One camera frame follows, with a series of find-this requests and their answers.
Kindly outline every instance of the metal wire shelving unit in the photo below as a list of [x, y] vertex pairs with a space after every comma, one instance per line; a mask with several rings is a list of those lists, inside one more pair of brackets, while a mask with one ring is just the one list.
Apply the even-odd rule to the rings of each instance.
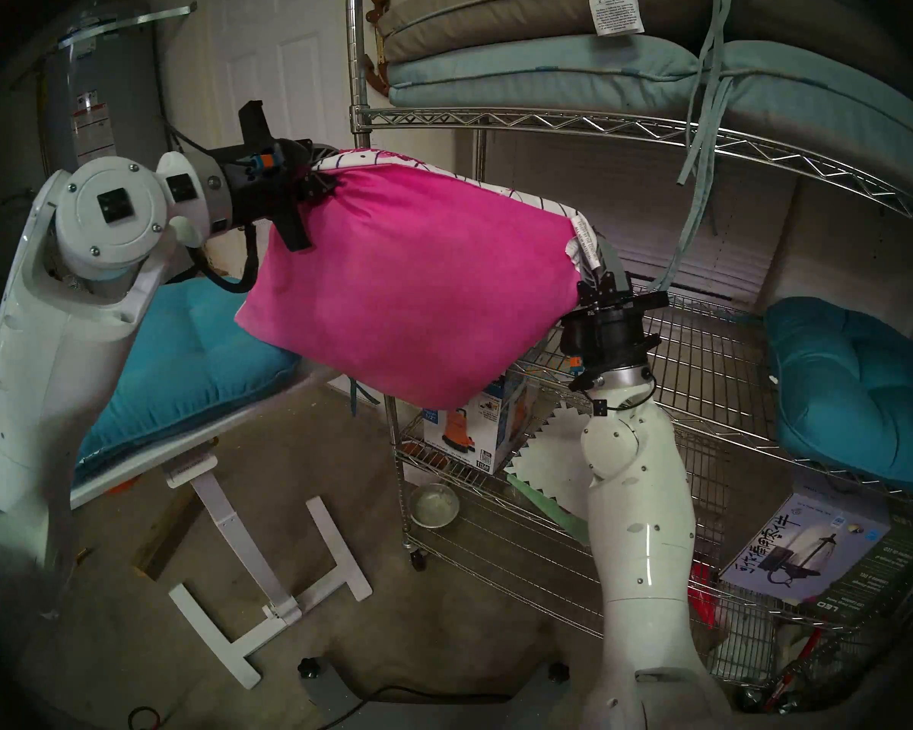
[[[520, 130], [651, 141], [683, 146], [687, 123], [641, 115], [526, 108], [378, 108], [369, 107], [364, 70], [362, 0], [347, 0], [347, 50], [352, 104], [349, 120], [355, 145], [371, 145], [371, 133], [394, 129], [470, 129], [473, 172], [484, 178], [487, 132]], [[913, 221], [913, 196], [858, 167], [797, 146], [761, 136], [721, 129], [717, 153], [780, 167], [867, 198]], [[913, 494], [882, 481], [827, 469], [788, 455], [777, 444], [776, 392], [768, 376], [766, 344], [756, 316], [709, 300], [671, 296], [670, 308], [650, 313], [646, 334], [659, 333], [662, 344], [650, 354], [657, 377], [656, 400], [674, 421], [697, 515], [694, 559], [708, 575], [691, 577], [689, 588], [713, 597], [719, 622], [729, 626], [726, 640], [712, 648], [707, 627], [693, 622], [695, 643], [712, 674], [728, 683], [764, 686], [777, 679], [775, 631], [783, 623], [801, 623], [825, 631], [820, 655], [800, 668], [816, 681], [865, 669], [873, 649], [859, 629], [828, 623], [775, 598], [762, 597], [717, 582], [727, 562], [722, 556], [739, 492], [731, 462], [737, 455], [765, 455], [778, 464], [798, 464], [832, 479], [913, 503]], [[558, 350], [560, 329], [512, 367], [556, 399], [577, 407], [588, 403], [568, 390], [571, 375]], [[422, 549], [486, 581], [507, 595], [595, 636], [601, 636], [601, 587], [590, 551], [536, 510], [506, 481], [488, 476], [422, 442], [420, 420], [400, 427], [393, 397], [385, 397], [394, 457], [403, 545]], [[460, 516], [443, 530], [411, 524], [404, 464], [435, 474], [460, 496]]]
[[[730, 627], [727, 640], [717, 643], [717, 629], [705, 625], [691, 610], [698, 650], [711, 673], [724, 682], [761, 686], [774, 674], [778, 623], [801, 623], [833, 635], [851, 629], [776, 598], [717, 582], [717, 572], [727, 562], [722, 543], [731, 497], [752, 488], [730, 486], [728, 446], [687, 431], [678, 432], [677, 440], [697, 514], [697, 565], [689, 588], [713, 598], [717, 622]], [[446, 481], [460, 497], [460, 516], [451, 525], [442, 530], [413, 525], [407, 531], [413, 545], [545, 614], [601, 637], [601, 588], [591, 551], [522, 497], [502, 470], [490, 476], [438, 452], [422, 441], [419, 417], [403, 429], [396, 455]]]
[[[644, 332], [661, 343], [649, 353], [656, 377], [656, 402], [676, 428], [722, 440], [832, 478], [913, 503], [913, 492], [872, 476], [830, 468], [794, 457], [777, 442], [777, 388], [768, 370], [767, 342], [759, 317], [729, 306], [670, 294], [670, 306], [649, 311]], [[542, 388], [559, 393], [575, 407], [589, 402], [568, 390], [573, 378], [558, 348], [560, 327], [512, 367]]]

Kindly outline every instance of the cushion tag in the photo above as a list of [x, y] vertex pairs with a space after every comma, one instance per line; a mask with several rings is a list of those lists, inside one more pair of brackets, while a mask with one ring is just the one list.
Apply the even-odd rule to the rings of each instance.
[[643, 33], [639, 0], [588, 0], [588, 4], [592, 8], [595, 32], [600, 36]]
[[575, 230], [575, 238], [578, 238], [578, 244], [581, 246], [581, 252], [585, 254], [585, 260], [588, 262], [589, 268], [598, 269], [601, 266], [601, 261], [599, 261], [599, 240], [596, 240], [595, 233], [592, 232], [592, 226], [581, 212], [571, 217], [571, 226]]

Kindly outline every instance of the white folding stand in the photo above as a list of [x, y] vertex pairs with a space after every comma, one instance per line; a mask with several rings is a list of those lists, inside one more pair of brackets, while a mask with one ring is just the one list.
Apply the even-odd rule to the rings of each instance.
[[192, 482], [192, 488], [196, 490], [199, 498], [206, 505], [216, 527], [270, 600], [269, 605], [264, 605], [264, 614], [267, 615], [267, 619], [231, 643], [200, 608], [183, 584], [179, 584], [170, 591], [169, 596], [172, 601], [175, 601], [179, 611], [190, 621], [194, 630], [206, 642], [206, 645], [240, 681], [240, 684], [249, 689], [253, 688], [261, 679], [258, 671], [246, 660], [249, 654], [298, 622], [306, 612], [314, 609], [325, 598], [333, 594], [342, 583], [347, 583], [356, 601], [362, 601], [363, 598], [372, 594], [372, 587], [345, 544], [345, 539], [342, 539], [335, 522], [328, 514], [328, 509], [321, 501], [321, 497], [313, 497], [307, 501], [307, 510], [312, 514], [314, 525], [318, 526], [318, 532], [328, 545], [336, 565], [300, 596], [292, 597], [288, 594], [277, 580], [274, 571], [270, 569], [264, 555], [254, 544], [243, 521], [240, 521], [213, 476], [213, 468], [216, 467], [216, 464], [216, 455], [211, 452], [203, 450], [186, 452], [181, 459], [163, 465], [166, 483], [171, 488], [175, 488]]

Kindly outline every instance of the wooden board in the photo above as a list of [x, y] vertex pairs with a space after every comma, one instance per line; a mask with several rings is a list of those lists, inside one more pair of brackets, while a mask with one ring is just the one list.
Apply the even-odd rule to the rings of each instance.
[[132, 556], [132, 569], [145, 578], [159, 580], [202, 510], [203, 503], [192, 484], [176, 489], [162, 515], [150, 527], [149, 536]]

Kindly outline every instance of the orange pump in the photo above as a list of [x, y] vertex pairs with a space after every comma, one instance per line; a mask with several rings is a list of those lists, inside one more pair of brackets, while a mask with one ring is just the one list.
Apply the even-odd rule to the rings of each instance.
[[466, 433], [466, 411], [462, 408], [447, 411], [447, 427], [443, 430], [443, 441], [458, 452], [477, 452], [473, 440]]
[[528, 397], [522, 392], [518, 395], [517, 405], [514, 407], [514, 420], [511, 421], [511, 436], [513, 439], [524, 428], [524, 416], [528, 415]]

